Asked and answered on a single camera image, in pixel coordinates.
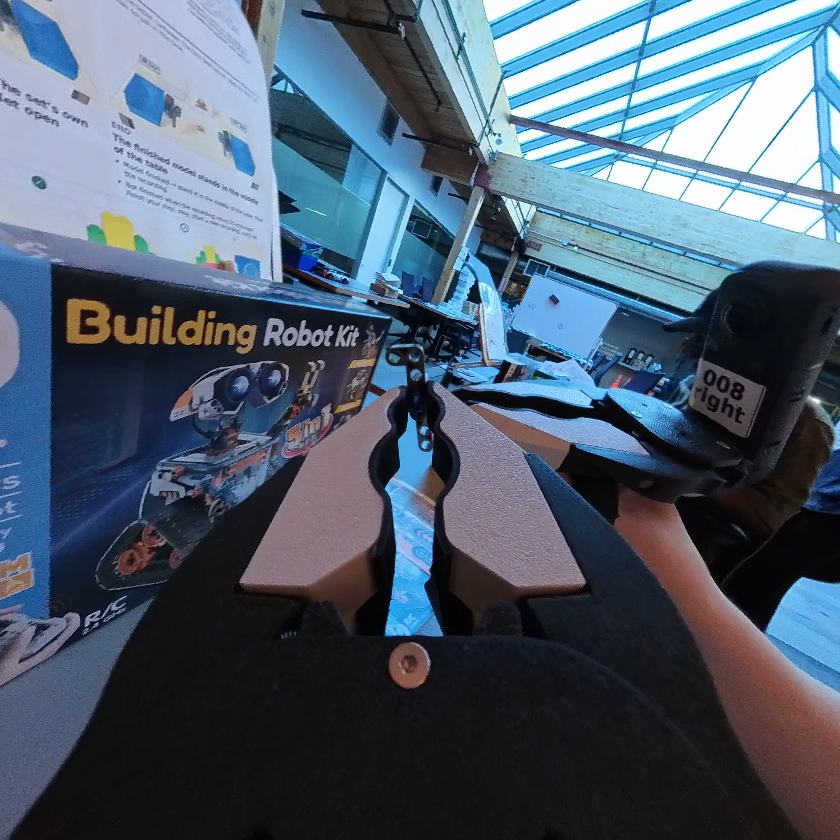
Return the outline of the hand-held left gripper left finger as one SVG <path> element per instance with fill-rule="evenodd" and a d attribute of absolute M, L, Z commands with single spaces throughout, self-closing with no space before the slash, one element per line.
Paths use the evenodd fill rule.
<path fill-rule="evenodd" d="M 330 602 L 359 634 L 383 634 L 396 561 L 386 485 L 400 465 L 403 387 L 379 396 L 311 448 L 239 587 Z"/>

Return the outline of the grey table with wooden edge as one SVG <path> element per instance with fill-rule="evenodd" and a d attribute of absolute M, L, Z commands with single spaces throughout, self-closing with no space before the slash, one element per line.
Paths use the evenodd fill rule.
<path fill-rule="evenodd" d="M 330 293 L 339 294 L 347 298 L 358 298 L 363 301 L 374 303 L 377 305 L 393 306 L 399 309 L 409 309 L 410 304 L 400 299 L 393 297 L 384 297 L 375 294 L 369 290 L 359 288 L 352 284 L 343 284 L 336 280 L 330 280 L 320 276 L 313 275 L 311 272 L 303 271 L 293 266 L 284 264 L 283 277 L 285 280 L 299 280 L 301 283 L 321 291 L 328 291 Z"/>

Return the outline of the person's right forearm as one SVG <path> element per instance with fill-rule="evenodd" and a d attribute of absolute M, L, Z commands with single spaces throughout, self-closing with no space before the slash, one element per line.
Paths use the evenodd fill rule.
<path fill-rule="evenodd" d="M 675 506 L 620 490 L 616 530 L 677 607 L 743 751 L 802 838 L 839 838 L 839 695 L 720 591 Z"/>

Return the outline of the robot kit box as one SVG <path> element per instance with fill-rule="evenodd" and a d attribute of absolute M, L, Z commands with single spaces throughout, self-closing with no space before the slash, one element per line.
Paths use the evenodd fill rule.
<path fill-rule="evenodd" d="M 392 318 L 2 225 L 2 684 L 160 589 L 360 411 Z"/>

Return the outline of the grey holed beam with blue pin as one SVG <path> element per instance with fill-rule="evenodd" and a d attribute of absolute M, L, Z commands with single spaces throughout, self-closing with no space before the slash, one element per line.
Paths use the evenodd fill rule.
<path fill-rule="evenodd" d="M 427 381 L 424 349 L 415 343 L 395 343 L 385 354 L 386 362 L 406 373 L 406 410 L 418 424 L 426 423 Z"/>

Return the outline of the white instruction poster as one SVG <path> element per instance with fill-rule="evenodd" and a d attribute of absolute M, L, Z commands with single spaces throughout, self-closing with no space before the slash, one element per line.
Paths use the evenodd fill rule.
<path fill-rule="evenodd" d="M 272 279 L 267 83 L 242 2 L 2 1 L 1 218 Z"/>

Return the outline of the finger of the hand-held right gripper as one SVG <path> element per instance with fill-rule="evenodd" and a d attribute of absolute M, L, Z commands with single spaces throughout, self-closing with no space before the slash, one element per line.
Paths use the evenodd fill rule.
<path fill-rule="evenodd" d="M 576 386 L 561 382 L 506 382 L 466 385 L 453 391 L 462 403 L 530 410 L 538 413 L 591 413 L 603 400 L 607 390 L 594 386 Z"/>
<path fill-rule="evenodd" d="M 557 469 L 572 445 L 615 450 L 648 458 L 648 451 L 632 435 L 590 418 L 563 419 L 527 409 L 512 410 L 478 403 L 472 410 L 524 452 L 537 455 Z"/>

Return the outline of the whiteboard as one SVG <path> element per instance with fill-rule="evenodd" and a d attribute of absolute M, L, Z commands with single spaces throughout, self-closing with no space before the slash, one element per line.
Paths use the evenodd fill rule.
<path fill-rule="evenodd" d="M 516 307 L 511 328 L 574 357 L 596 350 L 617 305 L 588 291 L 546 276 L 530 279 Z"/>

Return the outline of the robot sticker sheet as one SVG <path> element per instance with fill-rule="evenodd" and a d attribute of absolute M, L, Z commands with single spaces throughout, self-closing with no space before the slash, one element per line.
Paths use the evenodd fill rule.
<path fill-rule="evenodd" d="M 434 557 L 434 502 L 404 480 L 387 486 L 392 500 L 396 550 L 425 574 Z"/>

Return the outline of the wooden easel board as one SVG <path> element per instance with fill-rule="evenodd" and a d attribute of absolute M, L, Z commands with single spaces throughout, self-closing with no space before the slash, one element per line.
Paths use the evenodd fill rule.
<path fill-rule="evenodd" d="M 501 300 L 492 281 L 478 280 L 479 348 L 486 367 L 501 368 L 508 357 L 507 329 Z"/>

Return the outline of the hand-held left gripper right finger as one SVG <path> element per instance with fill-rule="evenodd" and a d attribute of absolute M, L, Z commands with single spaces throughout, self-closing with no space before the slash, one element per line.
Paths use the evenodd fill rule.
<path fill-rule="evenodd" d="M 434 508 L 429 599 L 444 634 L 488 607 L 577 596 L 586 581 L 526 453 L 441 385 L 427 387 Z"/>

